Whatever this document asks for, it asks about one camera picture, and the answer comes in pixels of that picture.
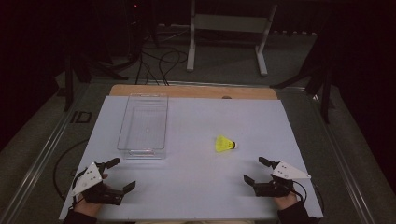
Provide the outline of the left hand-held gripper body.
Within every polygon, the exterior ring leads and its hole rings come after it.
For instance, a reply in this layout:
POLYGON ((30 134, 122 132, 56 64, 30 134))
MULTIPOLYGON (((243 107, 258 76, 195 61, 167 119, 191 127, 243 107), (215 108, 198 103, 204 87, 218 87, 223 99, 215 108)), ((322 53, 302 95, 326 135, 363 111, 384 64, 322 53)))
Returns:
POLYGON ((105 169, 105 162, 92 162, 77 174, 71 191, 74 203, 77 202, 77 196, 82 194, 88 203, 121 204, 123 191, 110 189, 105 185, 105 169))

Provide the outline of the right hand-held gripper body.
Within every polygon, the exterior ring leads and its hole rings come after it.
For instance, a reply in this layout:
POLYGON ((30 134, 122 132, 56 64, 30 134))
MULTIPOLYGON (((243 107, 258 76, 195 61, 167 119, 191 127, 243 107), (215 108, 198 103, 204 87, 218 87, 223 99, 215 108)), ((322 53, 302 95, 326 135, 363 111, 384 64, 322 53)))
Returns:
POLYGON ((253 190, 257 197, 282 197, 291 192, 296 193, 293 189, 294 181, 296 179, 310 179, 311 175, 284 161, 279 161, 279 165, 273 169, 271 177, 272 180, 268 183, 255 182, 253 190))

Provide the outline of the person's left hand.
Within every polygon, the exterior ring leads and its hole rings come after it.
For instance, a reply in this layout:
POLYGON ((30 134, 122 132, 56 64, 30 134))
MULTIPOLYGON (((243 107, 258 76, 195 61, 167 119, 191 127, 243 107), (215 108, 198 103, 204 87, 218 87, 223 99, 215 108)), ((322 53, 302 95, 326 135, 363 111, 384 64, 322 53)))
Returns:
POLYGON ((78 203, 74 211, 89 217, 97 217, 103 205, 101 203, 88 203, 82 194, 78 195, 78 203))

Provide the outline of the person's right hand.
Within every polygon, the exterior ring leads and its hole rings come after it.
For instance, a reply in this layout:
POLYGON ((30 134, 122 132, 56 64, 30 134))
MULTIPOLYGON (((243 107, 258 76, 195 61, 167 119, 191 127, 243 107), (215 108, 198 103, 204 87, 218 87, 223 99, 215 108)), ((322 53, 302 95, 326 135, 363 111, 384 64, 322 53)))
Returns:
POLYGON ((285 210, 298 202, 295 193, 291 192, 287 196, 273 198, 278 210, 285 210))

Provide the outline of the yellow shuttlecock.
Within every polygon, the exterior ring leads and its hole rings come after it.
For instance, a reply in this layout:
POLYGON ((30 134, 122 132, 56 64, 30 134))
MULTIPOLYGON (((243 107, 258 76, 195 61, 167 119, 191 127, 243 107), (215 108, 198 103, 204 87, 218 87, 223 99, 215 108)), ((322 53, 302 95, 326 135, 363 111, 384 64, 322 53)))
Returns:
POLYGON ((215 150, 217 152, 224 152, 232 149, 237 149, 237 144, 235 141, 225 137, 224 135, 219 135, 216 138, 215 150))

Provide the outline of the clear plastic container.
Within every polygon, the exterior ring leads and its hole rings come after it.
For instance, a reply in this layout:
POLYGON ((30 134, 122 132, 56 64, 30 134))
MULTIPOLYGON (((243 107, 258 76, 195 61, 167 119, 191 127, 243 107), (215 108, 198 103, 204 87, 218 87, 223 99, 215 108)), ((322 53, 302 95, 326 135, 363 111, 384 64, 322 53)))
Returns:
POLYGON ((130 95, 124 111, 117 149, 126 160, 162 160, 168 97, 164 94, 130 95))

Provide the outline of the white board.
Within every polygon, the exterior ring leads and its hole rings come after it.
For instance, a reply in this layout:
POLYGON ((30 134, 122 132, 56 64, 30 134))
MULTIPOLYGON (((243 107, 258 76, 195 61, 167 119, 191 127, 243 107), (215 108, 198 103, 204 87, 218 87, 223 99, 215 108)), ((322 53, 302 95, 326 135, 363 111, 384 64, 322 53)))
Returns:
POLYGON ((276 217, 272 199, 257 197, 243 175, 268 182, 259 157, 303 170, 300 149, 279 100, 172 98, 165 158, 122 160, 108 170, 114 189, 135 181, 121 205, 106 205, 102 221, 260 220, 276 217), (237 149, 217 152, 219 135, 237 149))

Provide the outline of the black tripod stand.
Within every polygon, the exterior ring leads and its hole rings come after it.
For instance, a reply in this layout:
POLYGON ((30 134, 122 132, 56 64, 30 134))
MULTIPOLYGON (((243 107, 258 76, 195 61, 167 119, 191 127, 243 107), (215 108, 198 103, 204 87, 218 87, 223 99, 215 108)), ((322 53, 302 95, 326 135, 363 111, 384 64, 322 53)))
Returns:
POLYGON ((320 115, 329 123, 329 106, 334 55, 337 51, 337 37, 332 32, 322 30, 307 54, 297 75, 280 83, 271 85, 272 89, 284 89, 306 77, 309 81, 304 87, 307 95, 321 91, 320 115))
POLYGON ((64 55, 64 87, 62 88, 62 94, 65 97, 64 112, 68 111, 74 102, 74 76, 77 76, 82 82, 91 80, 92 76, 88 65, 98 69, 108 77, 116 80, 127 80, 127 77, 116 74, 87 54, 74 51, 66 52, 64 55))

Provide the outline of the white metal stand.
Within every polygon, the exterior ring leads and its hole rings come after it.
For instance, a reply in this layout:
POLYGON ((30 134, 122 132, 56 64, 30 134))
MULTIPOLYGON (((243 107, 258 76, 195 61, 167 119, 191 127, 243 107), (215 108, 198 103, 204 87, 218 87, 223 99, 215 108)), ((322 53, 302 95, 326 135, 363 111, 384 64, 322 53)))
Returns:
POLYGON ((268 71, 263 50, 272 27, 276 10, 277 5, 271 5, 268 15, 263 18, 202 14, 196 12, 196 0, 191 0, 190 45, 186 67, 187 71, 192 72, 194 70, 196 30, 245 32, 262 35, 261 43, 255 47, 255 54, 260 74, 266 77, 268 71))

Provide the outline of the metal floor rail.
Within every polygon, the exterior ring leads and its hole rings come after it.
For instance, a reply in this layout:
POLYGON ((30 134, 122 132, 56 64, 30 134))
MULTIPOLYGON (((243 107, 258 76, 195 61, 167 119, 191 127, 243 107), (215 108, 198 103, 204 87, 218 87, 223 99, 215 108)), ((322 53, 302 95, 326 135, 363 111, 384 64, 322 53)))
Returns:
POLYGON ((353 203, 361 224, 376 224, 372 212, 368 208, 368 204, 362 195, 361 188, 356 178, 352 174, 342 149, 336 140, 332 127, 326 123, 324 118, 321 116, 321 104, 319 98, 314 95, 310 96, 310 99, 312 100, 311 105, 314 108, 319 125, 322 127, 326 137, 330 141, 330 152, 335 160, 337 169, 343 179, 344 185, 346 186, 346 191, 353 203))
POLYGON ((78 84, 67 111, 51 97, 0 152, 0 224, 14 223, 88 87, 78 84))

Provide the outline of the black rectangular frame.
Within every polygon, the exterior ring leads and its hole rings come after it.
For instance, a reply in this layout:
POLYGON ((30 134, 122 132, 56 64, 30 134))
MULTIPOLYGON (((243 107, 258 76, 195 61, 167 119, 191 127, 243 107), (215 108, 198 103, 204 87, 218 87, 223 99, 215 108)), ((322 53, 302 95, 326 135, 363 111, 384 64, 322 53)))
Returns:
POLYGON ((70 120, 71 123, 89 123, 92 119, 92 112, 75 111, 70 120))

